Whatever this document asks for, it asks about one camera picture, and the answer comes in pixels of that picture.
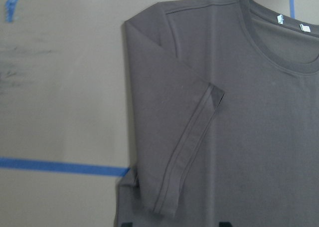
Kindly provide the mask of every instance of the shirt sleeve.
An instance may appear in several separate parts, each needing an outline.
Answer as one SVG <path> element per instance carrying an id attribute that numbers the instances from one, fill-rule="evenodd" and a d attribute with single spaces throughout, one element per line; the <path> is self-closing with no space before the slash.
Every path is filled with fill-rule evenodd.
<path id="1" fill-rule="evenodd" d="M 143 206 L 174 217 L 180 191 L 224 90 L 176 57 L 156 3 L 124 22 Z"/>

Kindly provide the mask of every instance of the clothing tag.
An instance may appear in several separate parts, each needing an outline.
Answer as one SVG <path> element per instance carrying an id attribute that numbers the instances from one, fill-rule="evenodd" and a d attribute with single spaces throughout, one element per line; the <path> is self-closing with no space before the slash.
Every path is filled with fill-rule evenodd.
<path id="1" fill-rule="evenodd" d="M 284 24 L 284 16 L 282 14 L 277 16 L 277 20 L 279 24 Z"/>
<path id="2" fill-rule="evenodd" d="M 302 31 L 310 32 L 310 27 L 309 26 L 304 26 L 303 24 L 300 24 L 300 28 Z"/>

